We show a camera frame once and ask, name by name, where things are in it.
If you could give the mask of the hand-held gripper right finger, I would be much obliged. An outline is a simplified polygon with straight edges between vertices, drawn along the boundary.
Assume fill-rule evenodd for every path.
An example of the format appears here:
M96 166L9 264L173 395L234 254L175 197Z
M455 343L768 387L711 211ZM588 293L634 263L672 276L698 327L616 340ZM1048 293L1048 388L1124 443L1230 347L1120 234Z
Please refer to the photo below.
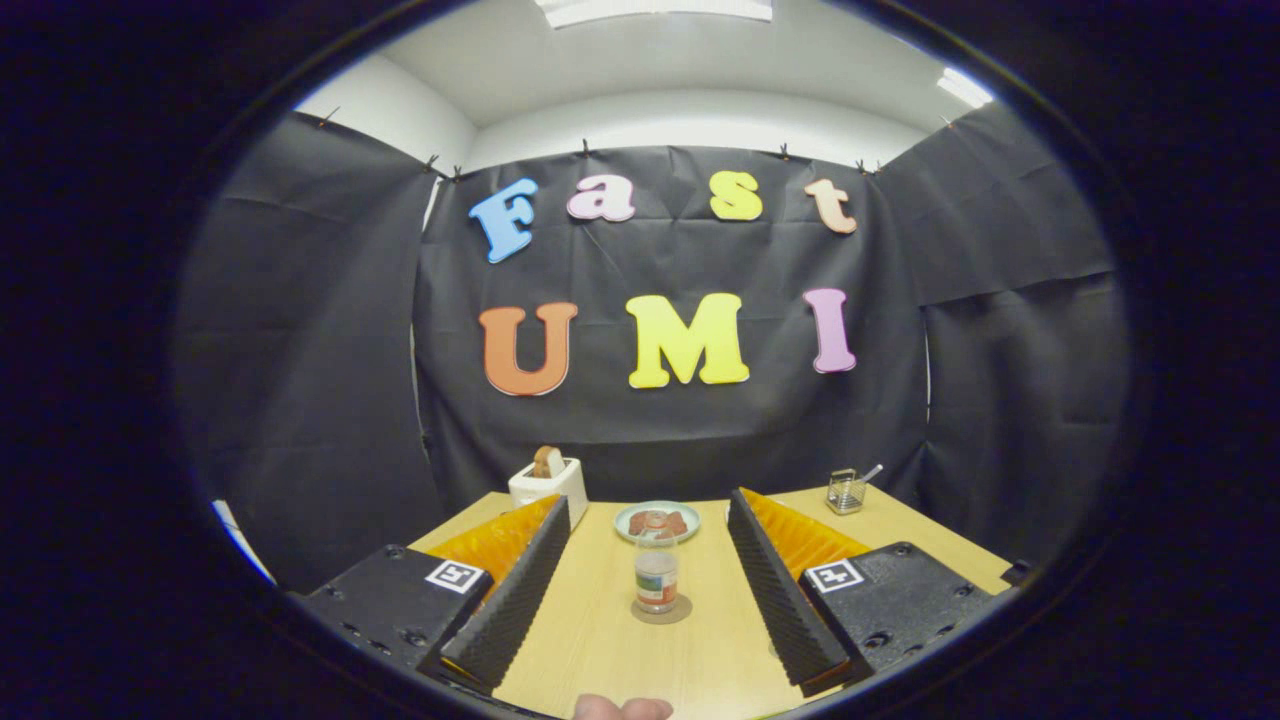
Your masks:
M910 542L869 550L748 488L730 496L727 528L783 671L806 697L915 657L995 598Z

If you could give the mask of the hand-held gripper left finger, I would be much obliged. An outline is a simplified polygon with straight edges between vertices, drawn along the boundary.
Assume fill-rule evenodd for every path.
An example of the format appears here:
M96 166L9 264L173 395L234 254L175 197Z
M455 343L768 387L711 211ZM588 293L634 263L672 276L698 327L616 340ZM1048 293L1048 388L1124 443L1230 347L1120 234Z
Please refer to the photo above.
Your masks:
M428 552L388 544L297 601L388 667L490 696L568 538L570 501L547 496Z

